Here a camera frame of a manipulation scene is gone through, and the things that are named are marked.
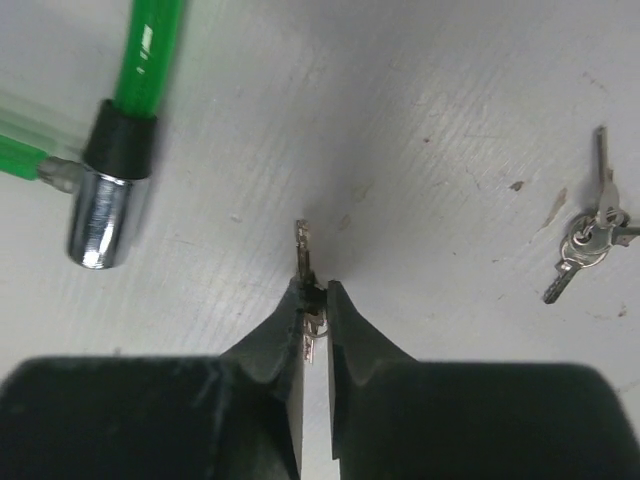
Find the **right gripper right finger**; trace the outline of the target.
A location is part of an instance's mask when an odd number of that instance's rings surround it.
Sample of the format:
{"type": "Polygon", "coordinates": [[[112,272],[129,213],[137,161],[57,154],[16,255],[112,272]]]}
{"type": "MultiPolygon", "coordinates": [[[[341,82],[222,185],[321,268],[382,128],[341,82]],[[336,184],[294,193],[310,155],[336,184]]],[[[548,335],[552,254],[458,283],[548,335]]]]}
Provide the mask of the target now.
{"type": "Polygon", "coordinates": [[[635,479],[613,388],[567,363],[419,361],[327,291],[332,453],[345,479],[635,479]]]}

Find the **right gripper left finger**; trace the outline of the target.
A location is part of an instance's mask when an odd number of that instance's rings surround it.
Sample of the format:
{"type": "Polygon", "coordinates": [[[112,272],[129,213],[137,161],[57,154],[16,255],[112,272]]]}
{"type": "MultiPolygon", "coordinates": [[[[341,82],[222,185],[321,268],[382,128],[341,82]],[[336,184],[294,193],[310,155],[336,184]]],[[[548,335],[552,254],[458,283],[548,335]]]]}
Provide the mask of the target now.
{"type": "Polygon", "coordinates": [[[297,479],[301,294],[221,355],[49,356],[1,384],[5,479],[297,479]]]}

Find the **green cable bike lock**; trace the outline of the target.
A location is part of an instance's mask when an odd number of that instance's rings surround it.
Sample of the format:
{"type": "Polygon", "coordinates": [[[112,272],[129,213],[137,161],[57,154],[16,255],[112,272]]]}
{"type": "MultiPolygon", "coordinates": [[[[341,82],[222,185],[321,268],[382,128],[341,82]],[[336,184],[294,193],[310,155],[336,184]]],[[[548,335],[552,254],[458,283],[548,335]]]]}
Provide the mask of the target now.
{"type": "Polygon", "coordinates": [[[74,197],[66,254],[91,270],[124,262],[138,234],[154,168],[158,114],[185,4],[134,1],[112,97],[100,102],[78,160],[55,130],[1,111],[1,170],[74,197]]]}

